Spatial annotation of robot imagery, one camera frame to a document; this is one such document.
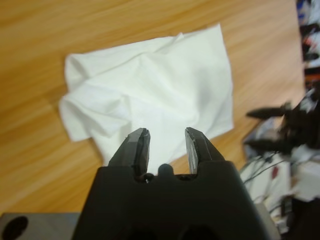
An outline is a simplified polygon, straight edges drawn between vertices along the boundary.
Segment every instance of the wooden table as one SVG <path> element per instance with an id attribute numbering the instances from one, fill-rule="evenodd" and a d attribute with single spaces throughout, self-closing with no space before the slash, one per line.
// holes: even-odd
<path id="1" fill-rule="evenodd" d="M 221 23 L 234 80 L 234 130 L 212 140 L 244 164 L 256 107 L 297 103 L 303 65 L 294 0 L 3 0 L 0 3 L 0 213 L 80 211 L 101 165 L 70 142 L 58 101 L 64 58 Z M 186 158 L 173 163 L 189 171 Z"/>

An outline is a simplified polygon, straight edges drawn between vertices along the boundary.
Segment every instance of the white cloth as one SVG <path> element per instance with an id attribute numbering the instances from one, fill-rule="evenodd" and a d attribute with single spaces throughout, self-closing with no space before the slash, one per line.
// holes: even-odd
<path id="1" fill-rule="evenodd" d="M 220 26 L 66 58 L 59 105 L 69 137 L 92 137 L 104 165 L 127 135 L 150 131 L 148 172 L 187 153 L 185 128 L 229 131 L 232 76 Z"/>

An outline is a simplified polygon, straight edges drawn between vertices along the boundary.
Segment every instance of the blurry object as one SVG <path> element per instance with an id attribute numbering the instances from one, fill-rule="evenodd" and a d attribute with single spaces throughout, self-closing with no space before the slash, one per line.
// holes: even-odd
<path id="1" fill-rule="evenodd" d="M 310 4 L 308 3 L 308 1 L 298 0 L 296 3 L 296 9 L 298 12 L 299 24 L 307 24 L 310 16 Z"/>
<path id="2" fill-rule="evenodd" d="M 306 68 L 304 70 L 304 82 L 307 90 L 320 85 L 320 67 Z"/>
<path id="3" fill-rule="evenodd" d="M 320 164 L 308 161 L 300 164 L 296 175 L 298 182 L 293 188 L 295 196 L 303 201 L 320 197 Z"/>
<path id="4" fill-rule="evenodd" d="M 257 203 L 255 205 L 262 221 L 263 224 L 266 227 L 266 230 L 268 231 L 270 238 L 272 240 L 281 240 L 281 236 L 279 234 L 278 229 L 275 226 L 274 221 L 272 220 L 272 218 L 270 217 L 270 214 L 268 212 L 268 210 L 266 209 L 265 205 L 263 203 Z"/>
<path id="5" fill-rule="evenodd" d="M 301 201 L 291 199 L 291 212 L 287 215 L 288 232 L 285 240 L 319 240 L 320 239 L 320 199 Z"/>
<path id="6" fill-rule="evenodd" d="M 282 115 L 278 139 L 247 139 L 244 144 L 260 152 L 274 151 L 287 155 L 293 148 L 304 144 L 311 149 L 320 149 L 320 84 L 314 84 L 294 109 L 284 105 L 258 108 L 247 113 L 247 116 L 261 120 Z"/>
<path id="7" fill-rule="evenodd" d="M 70 240 L 80 213 L 4 213 L 1 240 Z"/>

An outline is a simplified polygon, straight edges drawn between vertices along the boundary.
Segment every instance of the black cable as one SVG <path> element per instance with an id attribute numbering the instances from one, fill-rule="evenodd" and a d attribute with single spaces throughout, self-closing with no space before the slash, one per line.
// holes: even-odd
<path id="1" fill-rule="evenodd" d="M 275 206 L 274 208 L 272 208 L 272 209 L 269 211 L 269 214 L 272 214 L 272 213 L 274 212 L 274 210 L 276 210 L 276 209 L 278 209 L 278 208 L 280 208 L 280 207 L 281 207 L 281 205 Z"/>
<path id="2" fill-rule="evenodd" d="M 275 163 L 275 164 L 273 164 L 273 165 L 271 165 L 271 166 L 268 166 L 267 168 L 263 169 L 261 172 L 257 173 L 256 175 L 254 175 L 254 176 L 252 176 L 252 177 L 249 177 L 249 178 L 248 178 L 247 180 L 245 180 L 243 183 L 246 184 L 247 182 L 251 181 L 252 179 L 254 179 L 254 178 L 256 178 L 257 176 L 259 176 L 260 174 L 262 174 L 264 171 L 266 171 L 266 170 L 268 170 L 268 169 L 270 169 L 270 168 L 272 168 L 272 167 L 274 167 L 274 166 L 276 166 L 276 165 L 278 165 L 278 164 L 280 164 L 280 163 L 283 163 L 283 162 L 284 162 L 284 160 L 279 161 L 279 162 L 277 162 L 277 163 Z"/>
<path id="3" fill-rule="evenodd" d="M 252 179 L 252 177 L 253 177 L 254 175 L 256 175 L 257 172 L 258 172 L 260 169 L 262 169 L 263 166 L 264 166 L 270 159 L 272 159 L 272 157 L 273 157 L 274 155 L 276 155 L 276 152 L 274 152 L 272 155 L 266 157 L 266 158 L 264 159 L 263 164 L 261 164 L 261 166 L 258 167 L 257 170 L 255 170 L 258 161 L 263 158 L 262 156 L 259 156 L 259 158 L 257 158 L 257 159 L 255 160 L 254 166 L 252 167 L 252 174 L 251 174 L 251 176 L 250 176 L 247 180 L 244 181 L 244 184 L 246 184 L 249 179 Z"/>

